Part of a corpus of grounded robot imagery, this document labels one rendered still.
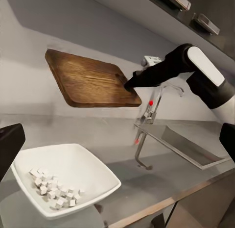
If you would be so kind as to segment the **bowl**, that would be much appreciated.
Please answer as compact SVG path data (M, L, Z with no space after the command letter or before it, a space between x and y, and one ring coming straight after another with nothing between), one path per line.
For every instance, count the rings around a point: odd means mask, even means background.
M47 220L59 219L88 208L107 197L121 186L115 174L94 154L79 144L54 144L20 150L11 164L17 184L32 206ZM42 168L48 174L58 174L58 182L67 188L65 196L61 189L55 197L48 198L49 190L40 193L35 185L31 169ZM85 190L80 202L68 206L68 190L74 187L73 196ZM61 209L56 208L58 200L63 201Z

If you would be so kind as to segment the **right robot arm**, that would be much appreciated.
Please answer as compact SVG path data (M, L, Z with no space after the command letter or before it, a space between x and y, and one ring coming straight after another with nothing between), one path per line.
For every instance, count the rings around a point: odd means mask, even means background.
M235 88L204 52L191 43L178 46L166 55L143 56L142 71L135 71L126 87L158 87L179 73L193 73L186 82L190 90L208 106L221 123L235 125Z

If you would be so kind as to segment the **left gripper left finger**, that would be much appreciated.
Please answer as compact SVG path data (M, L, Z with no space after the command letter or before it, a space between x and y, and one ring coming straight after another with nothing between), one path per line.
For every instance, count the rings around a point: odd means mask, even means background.
M25 133L21 124L0 128L0 182L24 143Z

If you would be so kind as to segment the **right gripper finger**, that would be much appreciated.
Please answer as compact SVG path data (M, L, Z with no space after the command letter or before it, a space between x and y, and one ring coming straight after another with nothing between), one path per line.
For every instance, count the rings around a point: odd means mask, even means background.
M136 85L135 85L135 80L134 80L134 77L132 77L129 81L127 81L127 83L125 84L125 88L126 87L135 87Z

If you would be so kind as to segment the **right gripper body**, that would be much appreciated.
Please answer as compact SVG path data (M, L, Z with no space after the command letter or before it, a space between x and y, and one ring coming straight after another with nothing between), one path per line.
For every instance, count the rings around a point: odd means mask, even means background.
M133 73L135 80L135 87L158 87L165 80L162 80L158 75L157 65L142 71L135 71Z

